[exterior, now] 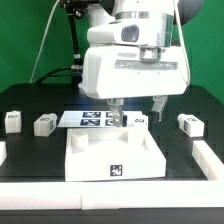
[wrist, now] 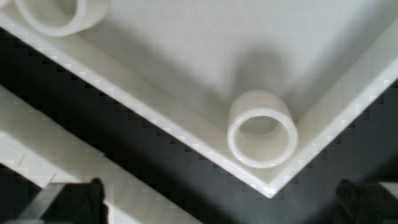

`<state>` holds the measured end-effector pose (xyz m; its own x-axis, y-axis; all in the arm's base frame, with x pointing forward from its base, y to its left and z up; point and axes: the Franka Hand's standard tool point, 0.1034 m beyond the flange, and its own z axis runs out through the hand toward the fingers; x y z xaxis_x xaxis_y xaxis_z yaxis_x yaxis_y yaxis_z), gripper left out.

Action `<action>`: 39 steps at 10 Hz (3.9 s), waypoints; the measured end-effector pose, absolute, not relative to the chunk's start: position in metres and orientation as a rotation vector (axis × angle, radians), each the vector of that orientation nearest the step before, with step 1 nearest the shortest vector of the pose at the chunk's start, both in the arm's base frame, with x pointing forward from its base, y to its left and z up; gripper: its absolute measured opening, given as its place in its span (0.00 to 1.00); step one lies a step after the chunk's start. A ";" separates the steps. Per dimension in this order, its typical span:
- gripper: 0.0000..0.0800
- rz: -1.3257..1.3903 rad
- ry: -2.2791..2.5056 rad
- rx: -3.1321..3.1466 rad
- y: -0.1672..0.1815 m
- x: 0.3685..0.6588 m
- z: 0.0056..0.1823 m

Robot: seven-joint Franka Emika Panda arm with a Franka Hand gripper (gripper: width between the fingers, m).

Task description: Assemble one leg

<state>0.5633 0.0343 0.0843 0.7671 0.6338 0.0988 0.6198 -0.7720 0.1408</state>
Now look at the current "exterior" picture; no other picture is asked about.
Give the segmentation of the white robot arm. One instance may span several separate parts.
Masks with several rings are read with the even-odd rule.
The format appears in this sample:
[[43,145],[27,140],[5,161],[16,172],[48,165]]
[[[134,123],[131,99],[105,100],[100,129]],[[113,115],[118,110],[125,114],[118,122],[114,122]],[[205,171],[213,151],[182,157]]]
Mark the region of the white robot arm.
[[184,40],[172,42],[180,27],[179,0],[114,0],[111,9],[99,1],[88,7],[90,28],[82,88],[105,99],[116,126],[125,124],[126,98],[151,96],[150,118],[159,121],[170,95],[190,84]]

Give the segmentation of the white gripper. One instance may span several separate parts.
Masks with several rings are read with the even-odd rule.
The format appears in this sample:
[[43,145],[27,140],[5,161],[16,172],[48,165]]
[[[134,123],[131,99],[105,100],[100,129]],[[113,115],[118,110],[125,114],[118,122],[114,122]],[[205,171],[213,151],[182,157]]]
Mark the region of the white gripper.
[[108,99],[114,126],[127,125],[124,100],[115,98],[154,96],[150,118],[160,122],[168,100],[161,95],[185,91],[188,65],[181,47],[166,49],[159,60],[141,60],[138,47],[95,46],[86,52],[82,82],[87,96]]

